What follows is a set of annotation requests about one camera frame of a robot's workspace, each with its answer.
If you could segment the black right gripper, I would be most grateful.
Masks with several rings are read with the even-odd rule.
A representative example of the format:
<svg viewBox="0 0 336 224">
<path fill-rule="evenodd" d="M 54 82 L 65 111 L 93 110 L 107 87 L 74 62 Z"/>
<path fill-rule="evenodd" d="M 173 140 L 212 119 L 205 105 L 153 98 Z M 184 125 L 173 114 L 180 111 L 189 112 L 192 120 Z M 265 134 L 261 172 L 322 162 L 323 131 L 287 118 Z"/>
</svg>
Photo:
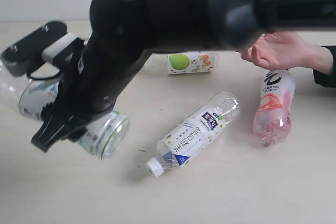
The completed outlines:
<svg viewBox="0 0 336 224">
<path fill-rule="evenodd" d="M 31 143 L 48 152 L 59 140 L 79 141 L 89 123 L 113 109 L 154 45 L 144 24 L 93 29 L 85 48 L 62 68 L 57 98 L 43 111 L 43 124 Z"/>
</svg>

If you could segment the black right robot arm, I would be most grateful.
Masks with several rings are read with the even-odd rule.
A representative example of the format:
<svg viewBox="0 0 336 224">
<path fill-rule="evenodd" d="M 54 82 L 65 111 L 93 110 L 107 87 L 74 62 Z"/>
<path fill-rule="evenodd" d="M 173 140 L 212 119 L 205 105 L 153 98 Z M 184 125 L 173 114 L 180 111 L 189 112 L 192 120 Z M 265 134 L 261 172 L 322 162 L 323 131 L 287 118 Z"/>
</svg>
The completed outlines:
<svg viewBox="0 0 336 224">
<path fill-rule="evenodd" d="M 277 30 L 335 29 L 335 0 L 92 0 L 91 36 L 32 143 L 47 151 L 109 113 L 153 53 L 234 50 Z"/>
</svg>

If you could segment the forearm in black sleeve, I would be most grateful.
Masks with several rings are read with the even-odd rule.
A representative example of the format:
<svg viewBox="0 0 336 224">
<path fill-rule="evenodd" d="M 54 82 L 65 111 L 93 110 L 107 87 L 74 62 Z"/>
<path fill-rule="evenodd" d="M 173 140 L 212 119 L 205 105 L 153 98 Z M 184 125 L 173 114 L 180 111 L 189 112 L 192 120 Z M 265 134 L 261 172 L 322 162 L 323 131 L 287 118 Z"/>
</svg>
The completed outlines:
<svg viewBox="0 0 336 224">
<path fill-rule="evenodd" d="M 335 46 L 307 44 L 303 53 L 303 67 L 313 70 L 316 84 L 335 88 Z"/>
</svg>

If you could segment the open bare human hand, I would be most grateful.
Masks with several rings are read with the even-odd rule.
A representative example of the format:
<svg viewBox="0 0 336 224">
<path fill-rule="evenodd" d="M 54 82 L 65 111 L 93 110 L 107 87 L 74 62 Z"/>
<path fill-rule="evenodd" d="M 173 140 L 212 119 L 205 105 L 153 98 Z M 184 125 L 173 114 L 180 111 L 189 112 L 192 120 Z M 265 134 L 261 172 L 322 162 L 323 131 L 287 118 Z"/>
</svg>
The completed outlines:
<svg viewBox="0 0 336 224">
<path fill-rule="evenodd" d="M 306 67 L 313 45 L 297 32 L 264 34 L 250 48 L 239 48 L 243 60 L 267 70 Z"/>
</svg>

